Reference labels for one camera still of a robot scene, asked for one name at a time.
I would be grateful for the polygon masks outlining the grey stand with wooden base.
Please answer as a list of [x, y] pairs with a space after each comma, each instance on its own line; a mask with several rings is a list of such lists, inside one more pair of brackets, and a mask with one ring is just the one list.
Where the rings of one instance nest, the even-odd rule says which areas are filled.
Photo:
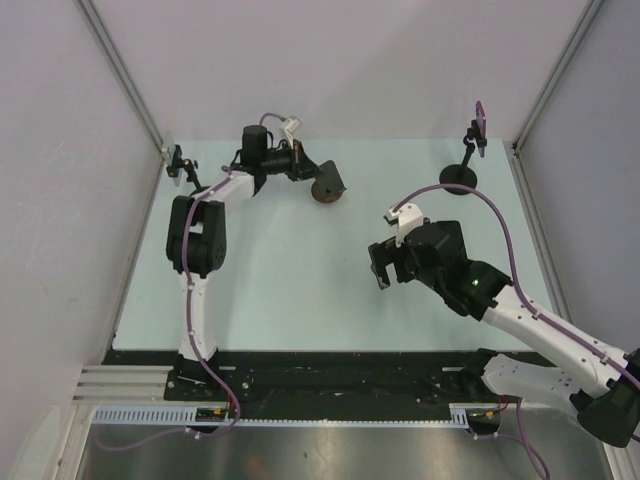
[[311, 185], [311, 195], [316, 202], [335, 203], [341, 199], [346, 190], [347, 187], [333, 160], [327, 160], [318, 167], [318, 173]]

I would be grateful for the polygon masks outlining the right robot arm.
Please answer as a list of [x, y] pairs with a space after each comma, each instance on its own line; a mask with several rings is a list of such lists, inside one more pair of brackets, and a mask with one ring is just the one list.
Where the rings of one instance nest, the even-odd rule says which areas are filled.
[[447, 307], [497, 328], [549, 361], [542, 367], [490, 353], [474, 368], [487, 390], [560, 410], [598, 440], [624, 448], [639, 426], [639, 354], [585, 333], [519, 294], [515, 281], [490, 264], [468, 258], [457, 221], [424, 222], [402, 240], [368, 248], [380, 288], [418, 281]]

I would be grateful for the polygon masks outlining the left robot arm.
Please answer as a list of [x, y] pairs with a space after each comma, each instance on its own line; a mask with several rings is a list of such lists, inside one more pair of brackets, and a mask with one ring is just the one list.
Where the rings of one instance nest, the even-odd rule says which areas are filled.
[[185, 301], [179, 358], [187, 366], [210, 361], [218, 350], [213, 327], [205, 318], [206, 290], [211, 274], [226, 258], [231, 207], [255, 197], [272, 175], [297, 182], [315, 179], [320, 173], [295, 138], [301, 121], [294, 116], [278, 119], [282, 140], [277, 145], [262, 123], [243, 128], [241, 148], [224, 169], [223, 180], [213, 186], [200, 183], [197, 162], [184, 157], [180, 145], [164, 147], [169, 177], [178, 181], [185, 173], [195, 187], [192, 194], [174, 198], [166, 240], [166, 256], [180, 275]]

